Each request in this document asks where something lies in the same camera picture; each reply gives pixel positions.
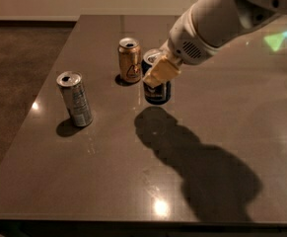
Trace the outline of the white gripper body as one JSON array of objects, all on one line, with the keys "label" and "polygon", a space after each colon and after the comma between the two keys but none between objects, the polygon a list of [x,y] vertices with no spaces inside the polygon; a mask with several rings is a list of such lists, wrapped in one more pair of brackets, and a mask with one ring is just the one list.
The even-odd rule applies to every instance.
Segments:
[{"label": "white gripper body", "polygon": [[170,62],[176,65],[198,65],[220,49],[213,30],[220,10],[191,6],[174,23],[168,39],[161,46]]}]

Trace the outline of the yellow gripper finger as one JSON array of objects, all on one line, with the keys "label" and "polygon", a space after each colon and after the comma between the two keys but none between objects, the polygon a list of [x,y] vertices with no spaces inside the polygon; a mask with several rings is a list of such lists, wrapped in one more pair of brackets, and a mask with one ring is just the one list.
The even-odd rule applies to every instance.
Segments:
[{"label": "yellow gripper finger", "polygon": [[150,65],[142,80],[149,87],[155,88],[180,75],[181,59],[170,53],[157,53],[150,62],[147,56],[144,61]]}]

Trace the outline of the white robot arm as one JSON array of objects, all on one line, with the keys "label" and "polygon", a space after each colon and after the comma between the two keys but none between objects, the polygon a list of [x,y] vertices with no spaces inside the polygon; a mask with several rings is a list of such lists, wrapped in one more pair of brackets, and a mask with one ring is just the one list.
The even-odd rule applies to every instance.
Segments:
[{"label": "white robot arm", "polygon": [[182,64],[201,64],[229,41],[282,15],[287,15],[287,0],[198,0],[174,23],[143,82],[155,88],[170,81]]}]

